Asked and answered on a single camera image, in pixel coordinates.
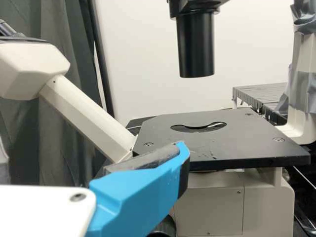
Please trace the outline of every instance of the gray tape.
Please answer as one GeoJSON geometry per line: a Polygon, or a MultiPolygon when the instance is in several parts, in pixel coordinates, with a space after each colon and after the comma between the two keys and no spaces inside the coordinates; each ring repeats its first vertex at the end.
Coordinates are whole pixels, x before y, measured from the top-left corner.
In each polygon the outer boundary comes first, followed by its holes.
{"type": "Polygon", "coordinates": [[[316,0],[294,0],[291,10],[295,32],[303,34],[316,32],[316,0]]]}
{"type": "Polygon", "coordinates": [[[2,139],[0,137],[0,184],[9,184],[9,157],[4,150],[2,139]]]}
{"type": "Polygon", "coordinates": [[[316,0],[294,0],[291,10],[295,31],[293,61],[289,67],[285,92],[275,110],[284,114],[287,112],[288,105],[291,105],[305,113],[316,114],[316,73],[308,72],[312,69],[306,67],[303,69],[305,72],[300,71],[302,64],[310,65],[312,63],[310,57],[314,57],[311,54],[300,58],[305,56],[300,54],[300,51],[303,41],[306,40],[305,37],[308,37],[304,35],[316,33],[316,0]]]}

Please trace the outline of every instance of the black knob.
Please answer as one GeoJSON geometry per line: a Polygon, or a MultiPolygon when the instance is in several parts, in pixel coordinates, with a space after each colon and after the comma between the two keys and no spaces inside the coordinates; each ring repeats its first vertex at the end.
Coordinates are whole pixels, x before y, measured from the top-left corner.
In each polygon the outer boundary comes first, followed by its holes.
{"type": "Polygon", "coordinates": [[[167,215],[147,237],[176,237],[176,224],[172,217],[167,215]]]}

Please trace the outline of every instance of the screw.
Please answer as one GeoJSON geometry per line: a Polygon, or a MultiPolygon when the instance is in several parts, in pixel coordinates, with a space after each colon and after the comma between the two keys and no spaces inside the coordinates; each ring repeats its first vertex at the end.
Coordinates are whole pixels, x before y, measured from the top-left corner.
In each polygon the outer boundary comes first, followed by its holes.
{"type": "Polygon", "coordinates": [[[77,202],[77,201],[84,200],[85,198],[86,198],[85,194],[75,194],[71,196],[70,201],[77,202]]]}
{"type": "Polygon", "coordinates": [[[152,145],[153,145],[152,142],[146,142],[146,143],[144,143],[144,146],[145,146],[145,147],[150,147],[150,146],[152,146],[152,145]]]}
{"type": "Polygon", "coordinates": [[[275,137],[273,140],[275,142],[284,142],[285,141],[283,138],[280,138],[280,137],[275,137]]]}

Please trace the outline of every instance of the microscope arm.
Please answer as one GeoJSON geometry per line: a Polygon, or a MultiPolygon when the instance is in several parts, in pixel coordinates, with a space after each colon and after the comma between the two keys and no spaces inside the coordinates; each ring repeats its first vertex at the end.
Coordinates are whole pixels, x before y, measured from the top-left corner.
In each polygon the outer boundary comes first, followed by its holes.
{"type": "Polygon", "coordinates": [[[52,105],[113,163],[132,156],[135,136],[63,75],[49,80],[39,96],[52,105]]]}

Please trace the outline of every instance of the blue plastic part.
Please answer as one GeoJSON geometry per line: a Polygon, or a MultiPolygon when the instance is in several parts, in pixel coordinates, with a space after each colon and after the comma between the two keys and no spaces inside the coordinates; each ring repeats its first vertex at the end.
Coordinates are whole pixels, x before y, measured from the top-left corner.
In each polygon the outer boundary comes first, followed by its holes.
{"type": "Polygon", "coordinates": [[[168,215],[178,199],[181,165],[190,156],[184,143],[176,146],[180,154],[157,168],[114,172],[90,182],[97,207],[86,237],[145,237],[168,215]]]}

